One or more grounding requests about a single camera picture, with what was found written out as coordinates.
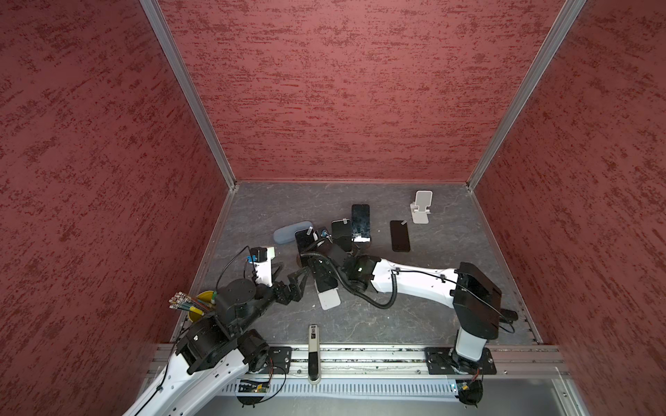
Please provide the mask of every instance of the black cable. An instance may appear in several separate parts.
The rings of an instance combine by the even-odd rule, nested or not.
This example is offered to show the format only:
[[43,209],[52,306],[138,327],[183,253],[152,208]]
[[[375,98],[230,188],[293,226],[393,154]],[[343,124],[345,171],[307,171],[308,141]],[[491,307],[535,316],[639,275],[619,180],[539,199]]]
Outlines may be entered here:
[[268,399],[263,399],[262,401],[259,401],[255,403],[255,405],[258,405],[259,403],[266,403],[267,401],[271,400],[273,397],[277,396],[278,393],[282,391],[282,388],[284,387],[284,384],[287,382],[287,372],[284,370],[283,367],[280,367],[279,365],[273,365],[273,367],[277,367],[282,370],[282,373],[284,374],[284,380],[282,380],[282,385],[278,389],[278,391],[275,392],[274,395],[270,396]]
[[224,267],[224,269],[222,269],[222,273],[220,273],[220,277],[217,278],[217,282],[215,283],[215,290],[218,289],[218,287],[220,285],[220,279],[222,279],[222,275],[224,274],[224,272],[226,272],[226,269],[229,266],[231,266],[231,263],[233,263],[234,260],[237,259],[238,256],[240,256],[240,254],[243,253],[243,251],[245,251],[245,249],[247,249],[248,253],[250,253],[250,259],[252,260],[252,267],[254,268],[254,272],[256,273],[256,266],[254,265],[254,258],[252,258],[252,253],[250,252],[250,246],[245,246],[241,249],[241,251],[238,252],[237,255],[234,256],[233,259],[229,260],[229,263],[227,263],[226,266]]
[[[492,309],[492,310],[494,310],[495,312],[497,312],[497,314],[498,314],[499,316],[503,317],[506,321],[509,321],[509,319],[507,319],[506,316],[502,315],[502,313],[501,313],[500,311],[498,311],[497,309],[495,309],[495,308],[493,307],[493,305],[491,305],[491,304],[489,304],[488,302],[486,302],[485,300],[479,298],[474,292],[471,292],[469,289],[467,289],[465,286],[463,286],[463,285],[457,283],[455,280],[447,279],[447,278],[442,277],[442,276],[437,276],[437,275],[432,274],[432,273],[421,272],[420,270],[401,270],[401,269],[398,269],[398,270],[396,270],[396,271],[397,271],[398,273],[421,273],[421,274],[427,274],[428,276],[432,276],[432,277],[437,278],[437,279],[441,279],[441,280],[445,280],[445,281],[447,281],[447,282],[451,282],[451,283],[455,284],[457,287],[465,289],[465,291],[467,291],[467,292],[468,292],[469,294],[471,294],[473,297],[477,298],[481,303],[485,304],[487,307],[489,307],[490,309]],[[504,329],[504,331],[507,331],[507,332],[509,332],[509,333],[515,333],[515,328],[513,327],[513,325],[512,325],[512,324],[509,324],[509,325],[510,325],[511,328],[513,329],[513,332],[509,332],[506,328],[503,328],[501,325],[498,324],[498,326],[499,326],[500,328]]]
[[513,327],[513,325],[509,323],[509,326],[510,326],[511,329],[512,329],[511,332],[509,332],[509,330],[506,329],[505,327],[503,327],[502,325],[498,324],[498,327],[499,327],[502,331],[504,331],[504,332],[506,332],[506,333],[515,333],[515,328]]
[[167,379],[168,364],[171,362],[171,356],[173,355],[173,350],[176,348],[176,344],[178,343],[178,341],[180,341],[180,336],[188,329],[189,329],[189,327],[187,327],[187,328],[183,327],[183,328],[180,329],[180,332],[178,333],[178,335],[176,335],[176,340],[173,341],[173,344],[171,345],[171,351],[169,352],[168,359],[166,360],[165,374],[162,376],[162,381],[160,381],[160,383],[157,385],[157,388],[155,389],[155,391],[153,391],[153,394],[148,398],[148,400],[146,400],[146,403],[143,403],[143,406],[141,406],[141,408],[134,414],[134,416],[137,416],[143,410],[143,408],[146,407],[146,405],[151,400],[153,400],[153,397],[155,397],[157,392],[162,389],[162,384],[164,384],[165,380]]
[[338,281],[340,284],[342,284],[342,287],[349,293],[351,293],[354,296],[358,296],[359,298],[363,299],[364,301],[368,302],[370,305],[373,305],[375,308],[380,308],[380,309],[388,309],[393,306],[393,304],[396,302],[396,298],[398,297],[398,281],[396,279],[396,275],[391,273],[391,298],[386,302],[385,304],[381,304],[377,302],[376,300],[368,297],[365,294],[362,294],[361,292],[358,292],[352,288],[352,286],[349,285],[347,282],[347,279],[343,278],[340,275],[340,272],[338,271],[338,268],[333,264],[330,258],[325,256],[324,254],[318,253],[318,252],[305,252],[301,253],[301,256],[306,256],[306,257],[317,257],[317,258],[322,258],[325,260],[326,265],[333,271],[335,276],[338,278]]

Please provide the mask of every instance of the black bracket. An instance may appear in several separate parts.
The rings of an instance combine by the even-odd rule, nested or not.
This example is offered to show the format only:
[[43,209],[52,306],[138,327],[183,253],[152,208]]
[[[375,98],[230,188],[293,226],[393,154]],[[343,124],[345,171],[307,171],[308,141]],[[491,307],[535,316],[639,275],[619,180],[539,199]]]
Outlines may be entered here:
[[304,267],[287,276],[289,286],[282,282],[274,282],[272,289],[275,293],[275,301],[282,305],[288,305],[291,301],[299,302],[303,298],[305,283],[309,274],[310,268]]
[[[276,367],[282,367],[284,372],[289,374],[289,367],[291,366],[291,347],[269,347],[268,348],[268,358],[273,360],[273,365]],[[257,374],[268,374],[270,369],[270,361],[266,360],[266,365],[259,371]],[[281,371],[275,371],[274,377],[280,375]]]
[[[428,374],[430,375],[461,375],[459,371],[455,370],[454,362],[450,356],[451,347],[427,347],[426,352],[426,365],[428,365]],[[484,348],[481,354],[481,359],[478,361],[481,366],[481,373],[485,375],[495,375],[498,369],[495,367],[490,350]]]

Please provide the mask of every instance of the white phone stand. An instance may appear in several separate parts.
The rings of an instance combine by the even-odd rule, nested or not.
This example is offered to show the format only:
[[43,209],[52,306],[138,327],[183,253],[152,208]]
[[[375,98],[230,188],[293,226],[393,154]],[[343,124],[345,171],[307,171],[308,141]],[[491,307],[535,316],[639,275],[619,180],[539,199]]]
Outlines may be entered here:
[[416,200],[410,204],[410,210],[412,211],[412,221],[414,221],[415,224],[428,223],[428,214],[430,213],[428,207],[431,203],[431,190],[416,191]]

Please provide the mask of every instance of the smartphone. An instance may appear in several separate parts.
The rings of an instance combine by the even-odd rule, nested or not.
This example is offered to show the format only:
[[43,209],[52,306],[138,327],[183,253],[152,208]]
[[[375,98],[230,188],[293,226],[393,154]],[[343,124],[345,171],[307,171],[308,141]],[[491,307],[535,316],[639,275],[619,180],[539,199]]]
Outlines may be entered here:
[[370,205],[352,205],[352,241],[370,242]]
[[352,222],[344,219],[331,222],[333,242],[344,251],[352,252]]
[[312,227],[306,228],[305,230],[296,231],[294,237],[296,238],[298,252],[303,253],[317,239],[317,231],[313,230]]
[[395,252],[409,252],[412,247],[410,245],[410,234],[407,231],[407,222],[395,220],[391,221],[391,246]]

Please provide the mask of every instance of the red textured wall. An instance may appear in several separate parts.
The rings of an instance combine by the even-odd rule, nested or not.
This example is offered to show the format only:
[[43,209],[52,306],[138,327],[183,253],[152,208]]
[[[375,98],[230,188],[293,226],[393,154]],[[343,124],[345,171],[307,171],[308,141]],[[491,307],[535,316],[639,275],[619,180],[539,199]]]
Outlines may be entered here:
[[468,179],[563,0],[162,0],[243,180]]
[[476,190],[594,415],[666,409],[665,21],[588,0]]
[[0,414],[118,415],[224,180],[138,1],[5,1],[0,25]]

